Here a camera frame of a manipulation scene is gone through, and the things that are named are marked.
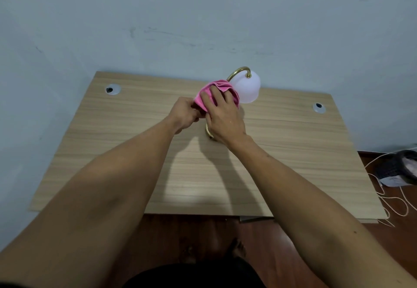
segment lamp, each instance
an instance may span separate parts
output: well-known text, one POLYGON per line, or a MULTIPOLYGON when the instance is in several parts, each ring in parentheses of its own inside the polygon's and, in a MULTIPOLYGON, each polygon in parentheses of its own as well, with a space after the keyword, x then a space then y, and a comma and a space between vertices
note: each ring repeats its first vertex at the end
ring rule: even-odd
MULTIPOLYGON (((259 95, 259 89, 261 88, 261 79, 258 74, 254 71, 251 71, 247 66, 243 66, 235 70, 227 78, 227 81, 233 86, 233 89, 239 95, 239 102, 243 104, 248 104, 255 101, 259 95)), ((206 133, 211 138, 214 139, 208 126, 206 125, 206 133)))

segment person's right arm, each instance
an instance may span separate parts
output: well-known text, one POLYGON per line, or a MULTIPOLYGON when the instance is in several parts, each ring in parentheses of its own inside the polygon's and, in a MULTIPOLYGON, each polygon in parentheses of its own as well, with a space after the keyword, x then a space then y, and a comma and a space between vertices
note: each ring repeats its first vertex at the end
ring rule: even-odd
POLYGON ((417 287, 407 273, 341 205, 274 159, 246 134, 230 92, 206 94, 208 129, 252 176, 279 225, 300 256, 330 287, 417 287))

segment pink towel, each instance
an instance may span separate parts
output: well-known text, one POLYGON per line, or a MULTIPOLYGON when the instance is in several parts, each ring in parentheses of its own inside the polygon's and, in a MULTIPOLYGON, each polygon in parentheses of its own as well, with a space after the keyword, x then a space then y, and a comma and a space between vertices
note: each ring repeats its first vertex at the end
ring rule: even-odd
POLYGON ((237 91, 233 89, 232 85, 230 85, 230 83, 228 81, 221 79, 221 80, 218 80, 218 81, 212 81, 211 83, 208 83, 206 86, 204 86, 199 91, 199 93, 197 94, 197 96, 194 98, 194 102, 202 110, 204 110, 205 112, 207 112, 207 108, 204 105, 204 103, 203 103, 203 101, 201 99, 201 95, 200 95, 201 92, 203 92, 203 91, 210 97, 211 102, 213 102, 217 106, 216 100, 213 98, 213 96, 211 94, 211 91, 210 91, 210 86, 211 85, 216 86, 221 92, 225 92, 225 91, 229 90, 232 93, 232 95, 233 95, 233 101, 234 101, 236 107, 239 108, 239 95, 238 95, 237 91))

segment gold lamp base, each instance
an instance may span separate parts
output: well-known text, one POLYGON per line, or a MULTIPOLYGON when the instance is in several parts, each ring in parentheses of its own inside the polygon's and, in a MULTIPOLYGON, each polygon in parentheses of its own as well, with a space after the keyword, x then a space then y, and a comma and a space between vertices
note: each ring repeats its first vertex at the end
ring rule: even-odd
MULTIPOLYGON (((251 78, 252 77, 251 69, 248 68, 247 66, 242 66, 242 67, 239 67, 237 70, 235 70, 232 74, 230 74, 230 76, 227 78, 227 81, 231 81, 232 78, 235 77, 241 71, 247 71, 247 73, 245 75, 246 78, 251 78)), ((208 135, 209 138, 211 138, 212 140, 216 141, 216 139, 214 138, 214 136, 208 130, 208 125, 207 124, 206 124, 206 133, 207 133, 207 135, 208 135)))

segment foot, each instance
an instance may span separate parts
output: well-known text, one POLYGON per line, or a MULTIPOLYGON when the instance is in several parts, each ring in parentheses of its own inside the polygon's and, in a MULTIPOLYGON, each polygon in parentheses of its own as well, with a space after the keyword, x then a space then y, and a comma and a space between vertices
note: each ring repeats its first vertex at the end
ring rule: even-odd
POLYGON ((227 249, 225 257, 240 257, 246 259, 246 248, 243 245, 243 242, 238 238, 234 238, 227 249))
POLYGON ((195 264, 196 259, 195 259, 193 247, 189 246, 185 250, 183 250, 180 255, 179 260, 180 260, 180 263, 182 264, 195 264))

